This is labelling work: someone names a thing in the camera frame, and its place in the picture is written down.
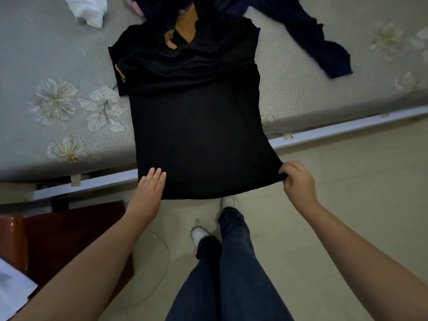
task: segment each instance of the pink garment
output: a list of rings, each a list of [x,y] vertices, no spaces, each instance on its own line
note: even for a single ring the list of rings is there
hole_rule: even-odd
[[[139,16],[142,16],[144,18],[144,13],[141,11],[140,7],[138,6],[138,4],[135,1],[132,1],[132,0],[125,0],[125,1],[132,7],[132,9],[135,10],[135,12]]]

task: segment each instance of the blue jeans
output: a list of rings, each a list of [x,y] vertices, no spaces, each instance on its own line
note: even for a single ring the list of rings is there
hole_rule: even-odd
[[[166,321],[292,321],[255,257],[243,215],[227,207],[218,222],[222,244],[213,236],[201,240],[196,254],[199,262]]]

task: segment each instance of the white shoe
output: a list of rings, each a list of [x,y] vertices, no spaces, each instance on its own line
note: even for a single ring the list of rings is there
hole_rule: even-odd
[[[221,199],[221,209],[225,209],[226,207],[233,207],[239,210],[238,200],[235,196],[223,197]]]
[[[199,242],[201,242],[203,238],[209,237],[211,234],[209,234],[208,231],[205,230],[203,227],[196,226],[192,229],[190,235],[192,236],[193,243],[196,247],[198,247]]]

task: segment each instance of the mattress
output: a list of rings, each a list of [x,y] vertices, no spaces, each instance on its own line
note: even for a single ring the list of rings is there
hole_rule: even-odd
[[[96,29],[78,23],[64,0],[0,0],[0,180],[135,162],[129,101],[114,91],[107,47],[142,20],[123,0],[107,2]],[[249,8],[245,16],[261,28],[256,63],[268,137],[427,103],[428,0],[300,2],[326,39],[348,50],[354,73],[330,80],[283,25]],[[33,97],[52,90],[61,110],[41,112]]]

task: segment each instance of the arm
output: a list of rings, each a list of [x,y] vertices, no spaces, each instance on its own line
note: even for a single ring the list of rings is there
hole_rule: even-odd
[[[134,244],[156,217],[166,173],[150,169],[125,215],[65,266],[13,321],[98,320]]]
[[[284,191],[313,228],[355,296],[376,321],[428,320],[428,286],[326,210],[315,181],[297,161],[286,162]]]

